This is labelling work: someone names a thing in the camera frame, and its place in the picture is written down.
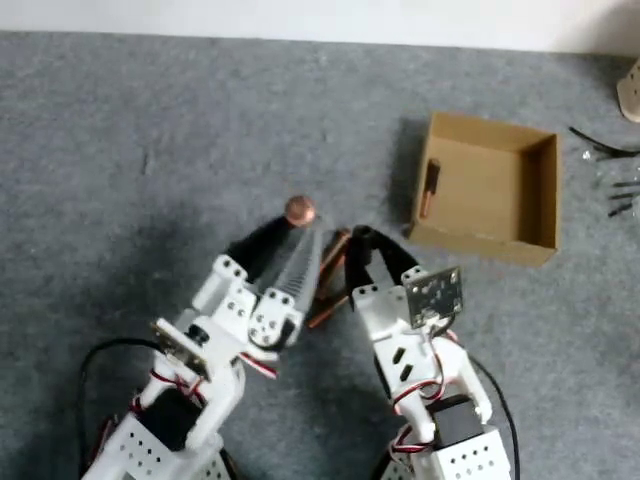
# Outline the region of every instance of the metal rod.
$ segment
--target metal rod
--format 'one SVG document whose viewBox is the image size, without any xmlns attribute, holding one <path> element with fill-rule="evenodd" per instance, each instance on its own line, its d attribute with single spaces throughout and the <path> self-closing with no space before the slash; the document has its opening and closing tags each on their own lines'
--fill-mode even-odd
<svg viewBox="0 0 640 480">
<path fill-rule="evenodd" d="M 633 182 L 616 182 L 613 184 L 616 188 L 624 188 L 624 187 L 639 187 L 640 180 L 634 180 Z"/>
<path fill-rule="evenodd" d="M 631 210 L 633 208 L 633 203 L 625 203 L 624 205 L 620 205 L 618 208 L 611 210 L 609 212 L 609 218 L 615 217 L 619 213 L 626 212 L 627 210 Z"/>
<path fill-rule="evenodd" d="M 309 321 L 309 328 L 316 328 L 318 325 L 324 323 L 333 312 L 340 308 L 349 299 L 346 293 L 340 294 L 335 300 L 331 301 L 329 305 L 323 308 L 320 312 L 315 314 Z"/>
</svg>

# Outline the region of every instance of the robotic arm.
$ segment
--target robotic arm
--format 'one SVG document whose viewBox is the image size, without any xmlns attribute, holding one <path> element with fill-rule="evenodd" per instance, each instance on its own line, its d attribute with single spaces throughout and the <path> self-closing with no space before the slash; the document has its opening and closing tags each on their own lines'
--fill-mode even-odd
<svg viewBox="0 0 640 480">
<path fill-rule="evenodd" d="M 244 393 L 243 362 L 275 377 L 263 362 L 295 342 L 311 306 L 323 231 L 306 207 L 294 198 L 287 216 L 231 245 L 175 324 L 153 325 L 161 351 L 149 382 L 84 480 L 238 478 L 218 430 Z M 297 226 L 297 247 L 260 294 L 253 282 Z"/>
<path fill-rule="evenodd" d="M 393 279 L 389 289 L 367 273 L 374 250 Z M 509 480 L 500 434 L 488 424 L 489 398 L 448 332 L 462 311 L 459 270 L 430 275 L 391 239 L 359 226 L 347 247 L 345 277 L 390 403 L 408 421 L 374 479 Z"/>
</svg>

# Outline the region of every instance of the cardboard box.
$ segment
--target cardboard box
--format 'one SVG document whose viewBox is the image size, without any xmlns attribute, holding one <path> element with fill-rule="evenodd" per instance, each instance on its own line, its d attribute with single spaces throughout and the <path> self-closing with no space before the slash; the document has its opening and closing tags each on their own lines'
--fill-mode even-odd
<svg viewBox="0 0 640 480">
<path fill-rule="evenodd" d="M 430 159 L 441 168 L 422 218 Z M 542 265 L 560 246 L 561 186 L 557 134 L 437 112 L 420 164 L 409 239 Z"/>
</svg>

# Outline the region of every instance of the wire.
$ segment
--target wire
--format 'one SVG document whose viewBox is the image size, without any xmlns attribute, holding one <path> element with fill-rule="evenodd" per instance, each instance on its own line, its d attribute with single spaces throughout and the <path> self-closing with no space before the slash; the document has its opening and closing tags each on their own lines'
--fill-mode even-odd
<svg viewBox="0 0 640 480">
<path fill-rule="evenodd" d="M 442 327 L 436 329 L 435 332 L 433 332 L 433 338 L 435 337 L 439 337 L 441 335 L 444 335 L 445 333 L 447 333 L 447 331 L 449 331 L 449 329 L 451 328 L 451 326 L 453 325 L 453 322 L 456 321 L 456 316 L 455 314 L 451 315 L 449 317 L 449 319 L 447 320 L 447 323 L 445 323 Z"/>
<path fill-rule="evenodd" d="M 108 340 L 106 342 L 99 343 L 95 347 L 93 347 L 87 355 L 84 357 L 82 364 L 80 365 L 80 373 L 78 376 L 78 390 L 76 392 L 76 431 L 78 435 L 78 476 L 82 478 L 84 472 L 87 468 L 87 430 L 85 426 L 85 418 L 84 418 L 84 403 L 85 403 L 85 387 L 87 384 L 87 370 L 91 361 L 94 357 L 102 352 L 103 350 L 108 350 L 112 347 L 117 346 L 132 346 L 132 347 L 145 347 L 156 350 L 158 352 L 162 352 L 160 345 L 150 340 L 145 340 L 141 338 L 114 338 L 112 340 Z"/>
<path fill-rule="evenodd" d="M 107 439 L 113 433 L 116 426 L 118 425 L 118 416 L 117 415 L 109 415 L 103 422 L 100 427 L 100 433 L 98 435 L 98 441 L 96 442 L 93 450 L 91 451 L 91 456 L 89 457 L 89 465 L 92 465 L 93 462 L 98 458 L 98 455 L 102 453 L 102 449 L 104 445 L 107 443 Z"/>
<path fill-rule="evenodd" d="M 595 138 L 590 137 L 577 128 L 569 127 L 569 131 L 574 135 L 582 138 L 583 140 L 593 143 L 596 147 L 598 147 L 598 150 L 608 153 L 613 158 L 635 157 L 637 155 L 640 155 L 640 150 L 624 150 L 622 148 L 612 147 L 611 145 L 607 145 L 606 143 L 599 142 Z"/>
<path fill-rule="evenodd" d="M 467 353 L 469 356 L 469 360 L 473 363 L 478 370 L 480 370 L 484 375 L 489 379 L 496 393 L 498 394 L 498 398 L 500 399 L 500 405 L 502 405 L 502 409 L 504 410 L 504 415 L 507 417 L 507 422 L 509 423 L 509 429 L 511 430 L 511 443 L 513 444 L 513 470 L 514 470 L 514 480 L 520 480 L 520 446 L 518 443 L 518 432 L 516 430 L 516 423 L 513 420 L 513 415 L 511 415 L 511 410 L 509 409 L 509 404 L 507 403 L 507 399 L 498 384 L 498 381 L 495 377 L 487 370 L 487 368 L 480 363 L 480 361 Z"/>
<path fill-rule="evenodd" d="M 189 384 L 185 382 L 182 378 L 177 377 L 176 380 L 172 380 L 170 378 L 160 375 L 154 369 L 151 369 L 151 371 L 149 372 L 149 375 L 151 375 L 156 380 L 160 380 L 161 382 L 170 383 L 171 385 L 174 385 L 180 391 L 180 393 L 182 393 L 185 397 L 188 397 L 188 398 L 196 397 L 199 403 L 198 406 L 200 408 L 204 408 L 204 406 L 207 404 L 207 401 L 205 400 L 203 395 L 198 391 L 198 387 L 203 381 L 202 378 L 200 378 L 193 387 L 190 387 Z"/>
<path fill-rule="evenodd" d="M 242 352 L 239 356 L 243 362 L 245 362 L 250 367 L 255 368 L 257 371 L 262 373 L 265 377 L 268 377 L 271 380 L 275 380 L 276 378 L 278 378 L 278 371 L 275 368 L 272 368 L 269 365 L 266 365 L 261 361 L 253 358 L 248 353 Z"/>
</svg>

